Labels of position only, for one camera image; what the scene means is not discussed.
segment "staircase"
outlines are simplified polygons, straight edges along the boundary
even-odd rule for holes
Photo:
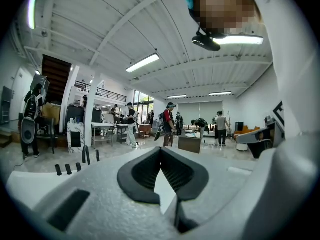
[[[12,142],[12,134],[5,131],[0,131],[0,148],[5,148]]]
[[[47,102],[62,102],[71,66],[65,61],[43,56],[42,75],[47,77],[50,82],[46,97]]]

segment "glossy floor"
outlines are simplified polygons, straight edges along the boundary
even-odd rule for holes
[[[162,147],[163,137],[154,141],[154,137],[138,139],[139,146],[137,148],[147,149],[151,147]],[[178,148],[178,138],[175,136],[173,140],[173,147]],[[212,155],[212,157],[222,157],[232,160],[245,160],[255,161],[251,152],[241,152],[236,150],[236,143],[234,140],[227,139],[226,146],[218,147],[214,145],[216,140],[211,137],[205,137],[202,140],[200,154],[199,155]],[[109,159],[123,154],[127,154],[135,150],[126,143],[114,142],[113,147],[109,143],[100,142],[97,144],[96,149],[99,150],[100,160]],[[55,148],[55,154],[52,154],[51,148],[39,149],[40,156],[38,158],[33,157],[32,148],[29,147],[30,156],[23,163],[23,155],[20,144],[11,143],[6,148],[0,149],[0,172],[2,179],[6,182],[9,175],[13,170],[30,173],[53,173],[56,171],[55,165],[60,165],[62,171],[66,171],[65,165],[70,164],[71,170],[76,170],[76,163],[81,163],[82,167],[86,164],[82,163],[82,154],[75,153],[69,154],[67,148]],[[91,163],[96,163],[96,150],[94,148],[89,149]]]

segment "person in red shirt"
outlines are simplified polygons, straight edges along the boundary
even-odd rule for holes
[[[175,121],[174,116],[172,115],[172,111],[177,106],[174,105],[172,102],[169,102],[166,106],[166,110],[163,112],[163,129],[164,129],[164,147],[172,147],[174,142],[173,133],[176,131],[175,129]]]

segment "gray shirt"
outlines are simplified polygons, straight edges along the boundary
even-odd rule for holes
[[[216,124],[218,125],[218,131],[221,130],[226,130],[226,123],[227,122],[227,118],[225,116],[218,116],[218,118],[216,119]]]

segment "white door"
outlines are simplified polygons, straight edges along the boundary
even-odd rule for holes
[[[10,106],[10,120],[18,120],[19,113],[22,112],[24,107],[24,99],[30,90],[33,77],[30,73],[26,72],[24,69],[19,68],[18,73],[13,82],[12,87],[12,98]]]

